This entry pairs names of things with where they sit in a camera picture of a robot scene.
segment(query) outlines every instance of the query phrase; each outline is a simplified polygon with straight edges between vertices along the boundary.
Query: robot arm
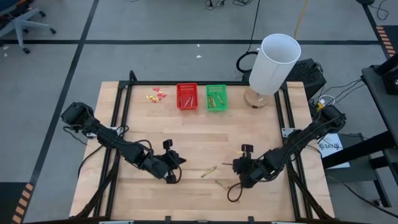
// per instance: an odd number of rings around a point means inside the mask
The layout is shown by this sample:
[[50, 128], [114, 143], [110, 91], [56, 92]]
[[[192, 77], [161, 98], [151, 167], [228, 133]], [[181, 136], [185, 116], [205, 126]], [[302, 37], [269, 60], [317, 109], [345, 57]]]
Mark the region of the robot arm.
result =
[[185, 162], [178, 153], [170, 150], [172, 140], [164, 142], [166, 153], [161, 156], [155, 156], [152, 146], [145, 147], [138, 142], [125, 141], [119, 134], [112, 129], [103, 126], [93, 115], [93, 109], [84, 103], [72, 103], [61, 115], [62, 121], [69, 125], [70, 129], [84, 135], [95, 133], [97, 140], [105, 147], [115, 148], [121, 155], [133, 166], [141, 170], [146, 170], [158, 179], [167, 177], [168, 184], [174, 184], [175, 176], [172, 174], [174, 169]]
[[251, 159], [253, 146], [242, 145], [243, 155], [233, 161], [233, 170], [239, 174], [241, 187], [252, 188], [258, 182], [274, 180], [292, 154], [300, 152], [313, 139], [320, 139], [328, 133], [337, 133], [344, 127], [345, 119], [345, 115], [334, 106], [327, 106], [315, 115], [313, 122], [304, 130], [292, 132], [284, 146], [271, 149], [258, 159]]

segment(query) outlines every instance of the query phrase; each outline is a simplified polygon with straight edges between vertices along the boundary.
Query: yellow cable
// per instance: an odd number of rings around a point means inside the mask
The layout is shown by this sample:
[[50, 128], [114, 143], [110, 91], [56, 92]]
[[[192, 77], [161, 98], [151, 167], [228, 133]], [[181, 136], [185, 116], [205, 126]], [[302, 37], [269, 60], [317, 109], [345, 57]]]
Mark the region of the yellow cable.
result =
[[308, 0], [305, 0], [303, 10], [301, 10], [301, 14], [300, 14], [300, 17], [299, 17], [298, 22], [297, 22], [296, 30], [294, 31], [294, 39], [296, 39], [297, 31], [298, 31], [299, 26], [300, 26], [301, 18], [304, 15], [304, 11], [305, 11], [305, 7], [307, 6], [307, 3], [308, 3]]

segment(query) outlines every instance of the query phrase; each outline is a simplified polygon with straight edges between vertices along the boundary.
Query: red basket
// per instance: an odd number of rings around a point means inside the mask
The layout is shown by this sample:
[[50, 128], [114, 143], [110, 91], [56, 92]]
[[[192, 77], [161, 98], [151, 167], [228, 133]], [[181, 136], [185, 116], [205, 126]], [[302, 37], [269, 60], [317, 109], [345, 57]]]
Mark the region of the red basket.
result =
[[198, 107], [197, 84], [196, 83], [177, 84], [177, 108], [180, 110], [195, 110], [197, 107]]

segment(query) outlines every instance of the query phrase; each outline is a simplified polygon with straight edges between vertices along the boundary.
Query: lamp shade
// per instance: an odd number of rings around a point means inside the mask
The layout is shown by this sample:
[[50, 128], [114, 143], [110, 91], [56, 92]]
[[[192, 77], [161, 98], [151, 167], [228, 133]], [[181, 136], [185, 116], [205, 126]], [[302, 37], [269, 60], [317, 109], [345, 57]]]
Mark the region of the lamp shade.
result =
[[271, 34], [261, 43], [249, 77], [250, 87], [261, 95], [274, 94], [300, 58], [299, 43], [285, 34]]

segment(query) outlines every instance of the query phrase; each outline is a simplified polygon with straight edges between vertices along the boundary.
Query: plastic basket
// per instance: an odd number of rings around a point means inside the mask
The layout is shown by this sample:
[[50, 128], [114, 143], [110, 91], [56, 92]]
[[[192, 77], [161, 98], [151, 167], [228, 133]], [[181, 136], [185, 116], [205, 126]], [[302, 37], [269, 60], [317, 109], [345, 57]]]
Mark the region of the plastic basket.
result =
[[196, 83], [177, 84], [177, 108], [195, 110], [198, 107], [198, 88]]
[[208, 111], [225, 111], [228, 109], [226, 85], [206, 86], [206, 108]]

